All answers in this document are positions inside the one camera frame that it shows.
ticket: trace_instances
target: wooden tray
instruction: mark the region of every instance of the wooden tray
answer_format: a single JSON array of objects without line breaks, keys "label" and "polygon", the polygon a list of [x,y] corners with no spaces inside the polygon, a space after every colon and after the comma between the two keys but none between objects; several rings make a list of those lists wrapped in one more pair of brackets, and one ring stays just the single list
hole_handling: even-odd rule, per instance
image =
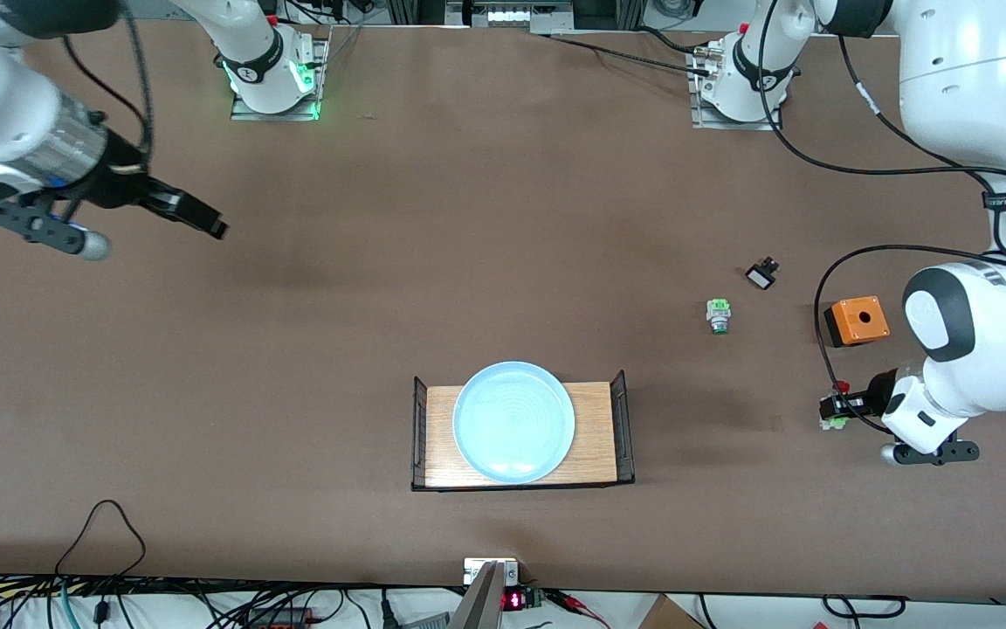
[{"label": "wooden tray", "polygon": [[428,387],[413,378],[412,480],[414,491],[564,489],[635,482],[627,380],[562,382],[575,414],[569,454],[546,477],[507,485],[478,473],[464,461],[453,437],[453,409],[463,386]]}]

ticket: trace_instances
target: orange box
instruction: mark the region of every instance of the orange box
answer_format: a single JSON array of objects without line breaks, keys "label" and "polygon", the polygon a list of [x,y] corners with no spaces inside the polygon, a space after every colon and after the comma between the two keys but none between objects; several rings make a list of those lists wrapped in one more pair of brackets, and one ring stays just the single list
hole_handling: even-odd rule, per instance
[{"label": "orange box", "polygon": [[890,335],[883,308],[874,295],[834,303],[825,311],[825,323],[830,328],[833,347],[863,345]]}]

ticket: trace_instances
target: light blue plate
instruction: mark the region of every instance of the light blue plate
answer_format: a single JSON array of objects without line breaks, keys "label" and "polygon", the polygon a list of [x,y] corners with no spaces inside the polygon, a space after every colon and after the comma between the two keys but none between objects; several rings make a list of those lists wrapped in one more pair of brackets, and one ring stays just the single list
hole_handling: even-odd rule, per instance
[{"label": "light blue plate", "polygon": [[574,429],[566,387],[530,362],[480,370],[453,410],[453,435],[464,461],[507,485],[534,482],[561,465]]}]

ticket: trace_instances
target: blue plate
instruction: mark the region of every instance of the blue plate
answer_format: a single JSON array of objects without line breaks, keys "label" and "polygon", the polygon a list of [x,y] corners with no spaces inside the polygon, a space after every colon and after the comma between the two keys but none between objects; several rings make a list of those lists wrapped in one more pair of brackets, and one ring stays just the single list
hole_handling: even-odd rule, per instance
[{"label": "blue plate", "polygon": [[453,410],[453,435],[464,461],[507,485],[534,482],[561,465],[574,429],[566,387],[530,362],[480,370]]}]

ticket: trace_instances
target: white cable label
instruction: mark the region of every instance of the white cable label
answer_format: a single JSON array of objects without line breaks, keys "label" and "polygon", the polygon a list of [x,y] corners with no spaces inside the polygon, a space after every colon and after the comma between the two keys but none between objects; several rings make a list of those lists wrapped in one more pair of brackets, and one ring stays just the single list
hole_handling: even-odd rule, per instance
[{"label": "white cable label", "polygon": [[864,89],[864,85],[862,83],[856,83],[856,91],[859,92],[859,96],[862,96],[864,100],[867,101],[867,107],[869,107],[871,113],[875,116],[879,116],[879,105],[876,105],[875,101],[871,100],[871,95],[867,93],[867,90]]}]

